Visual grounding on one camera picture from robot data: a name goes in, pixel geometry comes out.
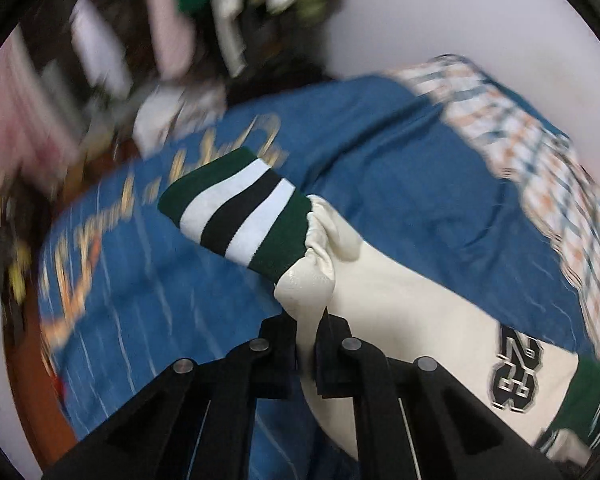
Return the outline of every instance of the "metal screw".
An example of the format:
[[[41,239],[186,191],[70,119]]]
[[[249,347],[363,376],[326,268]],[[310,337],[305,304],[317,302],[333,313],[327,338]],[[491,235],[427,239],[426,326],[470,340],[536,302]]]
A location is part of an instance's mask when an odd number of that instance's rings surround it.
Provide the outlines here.
[[[362,341],[356,337],[347,337],[342,340],[342,347],[345,350],[360,350]]]
[[[432,372],[438,368],[438,362],[433,357],[421,357],[418,359],[418,368],[423,372]]]
[[[249,341],[249,348],[251,348],[251,350],[254,352],[264,352],[267,348],[269,348],[269,341],[261,337],[252,339]]]
[[[178,359],[173,364],[173,371],[177,374],[188,374],[193,370],[193,361],[191,359]]]

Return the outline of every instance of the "gold lettering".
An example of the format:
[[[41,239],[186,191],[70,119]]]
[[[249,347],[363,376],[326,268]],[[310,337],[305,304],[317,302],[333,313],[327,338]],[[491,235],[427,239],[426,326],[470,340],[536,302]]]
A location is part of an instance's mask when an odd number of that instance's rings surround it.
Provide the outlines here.
[[[196,165],[195,164],[185,164],[184,168],[182,170],[182,176],[185,176],[186,174],[191,173],[195,169],[196,169]]]
[[[216,150],[213,160],[216,160],[216,158],[220,158],[221,156],[225,156],[227,153],[232,152],[232,151],[233,150],[232,150],[232,147],[230,144],[223,144]]]
[[[125,180],[125,186],[122,189],[122,198],[120,199],[120,215],[125,220],[129,220],[134,212],[134,174],[129,173]]]
[[[267,151],[273,144],[273,140],[276,138],[276,135],[280,131],[280,117],[278,117],[276,114],[270,114],[267,117],[267,122],[265,126],[267,131],[267,140],[258,150],[259,157],[263,157],[265,153],[267,153]]]
[[[253,130],[253,127],[255,126],[256,122],[258,121],[258,118],[260,116],[256,115],[253,118],[253,121],[251,121],[251,123],[249,124],[249,126],[247,126],[247,128],[240,134],[240,137],[238,137],[237,139],[235,139],[234,143],[231,146],[231,151],[233,150],[237,150],[238,148],[240,148],[240,146],[242,146],[242,144],[244,143],[244,141],[246,140],[247,136],[251,133],[251,131]]]
[[[116,202],[111,209],[109,209],[109,231],[111,231],[118,222],[120,221],[120,202]]]
[[[184,167],[184,173],[189,173],[189,171],[187,171],[187,168],[190,165],[187,165]],[[156,199],[158,198],[158,191],[160,190],[160,181],[162,180],[161,177],[156,178],[153,182],[147,184],[147,186],[144,188],[144,193],[142,194],[142,204],[151,204],[153,202],[156,201]]]
[[[196,164],[197,168],[204,166],[214,160],[216,149],[214,143],[216,142],[216,131],[213,128],[209,128],[202,136],[200,141],[200,158]]]
[[[60,301],[62,303],[62,310],[66,312],[69,307],[69,283],[66,280],[64,274],[64,263],[67,260],[68,247],[66,241],[66,234],[63,233],[56,244],[56,250],[54,251],[54,263],[56,264],[56,275],[58,277],[58,289],[60,290]]]
[[[275,146],[269,149],[267,153],[262,156],[267,165],[272,168],[279,168],[285,163],[287,153],[277,149]]]
[[[78,225],[74,229],[74,249],[77,249],[80,246],[80,240],[82,240],[82,226]]]
[[[77,235],[77,247],[80,249],[80,261],[84,262],[87,259],[87,245],[89,244],[89,241],[87,240],[86,232],[83,228],[78,227],[75,230],[75,234]]]
[[[84,223],[84,236],[87,240],[91,240],[93,238],[93,234],[96,231],[96,215],[91,215],[87,218],[87,221]]]
[[[49,274],[46,270],[46,262],[42,267],[42,273],[40,275],[40,292],[42,292],[42,298],[44,300],[49,299]]]
[[[83,267],[87,262],[87,257],[89,253],[89,243],[90,240],[87,238],[86,232],[84,232],[82,237],[80,238],[80,264]]]
[[[105,209],[104,211],[100,211],[96,218],[96,229],[99,232],[102,232],[104,230],[106,221],[107,221],[107,210]]]
[[[169,172],[169,184],[173,184],[182,176],[182,168],[184,167],[184,158],[186,155],[187,150],[178,150],[173,157],[171,171]]]

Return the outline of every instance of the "green trim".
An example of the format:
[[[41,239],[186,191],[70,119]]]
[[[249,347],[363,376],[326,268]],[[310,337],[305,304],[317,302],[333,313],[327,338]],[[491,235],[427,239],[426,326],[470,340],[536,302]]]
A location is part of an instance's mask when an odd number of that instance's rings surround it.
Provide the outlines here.
[[[590,446],[600,431],[600,417],[596,428],[591,431],[599,406],[600,364],[581,356],[562,405],[552,423],[538,439],[538,443],[545,441],[554,431],[567,428],[573,431],[584,444]]]
[[[158,210],[180,228],[180,218],[205,189],[228,179],[256,160],[248,148],[238,148],[176,180],[160,197]]]
[[[296,190],[253,255],[249,268],[277,283],[304,256],[311,201]]]

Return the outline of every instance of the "white jersey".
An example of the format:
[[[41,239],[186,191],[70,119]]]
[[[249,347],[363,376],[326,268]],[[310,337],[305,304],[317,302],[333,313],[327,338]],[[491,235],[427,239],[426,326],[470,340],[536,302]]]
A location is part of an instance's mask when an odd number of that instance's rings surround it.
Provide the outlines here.
[[[345,318],[353,336],[402,361],[433,357],[531,445],[555,426],[576,372],[600,385],[600,372],[592,374],[589,364],[582,371],[577,354],[501,325],[474,304],[364,242],[323,199],[310,199],[314,217],[307,256],[282,276],[274,293],[298,320],[301,366],[310,366],[309,353],[324,308],[320,294],[308,293],[308,288],[317,288],[306,286],[316,281],[315,271],[302,262],[309,259],[314,269],[334,280],[329,313]],[[356,456],[350,400],[320,398],[308,373],[302,372],[302,385],[318,422]],[[577,409],[591,412],[592,422],[599,411],[600,387],[591,398],[583,398],[578,388],[571,388],[578,390]],[[568,445],[573,447],[569,458],[586,462],[588,447],[577,438],[569,439]]]

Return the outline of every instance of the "pink clothing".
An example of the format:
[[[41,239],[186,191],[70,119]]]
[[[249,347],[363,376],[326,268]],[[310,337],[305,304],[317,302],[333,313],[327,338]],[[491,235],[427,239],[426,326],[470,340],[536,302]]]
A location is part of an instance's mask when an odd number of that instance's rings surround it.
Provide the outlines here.
[[[77,157],[77,143],[40,86],[16,28],[0,48],[0,174],[22,168],[48,191]]]
[[[155,63],[163,79],[187,73],[195,52],[196,29],[178,11],[177,0],[146,0]]]

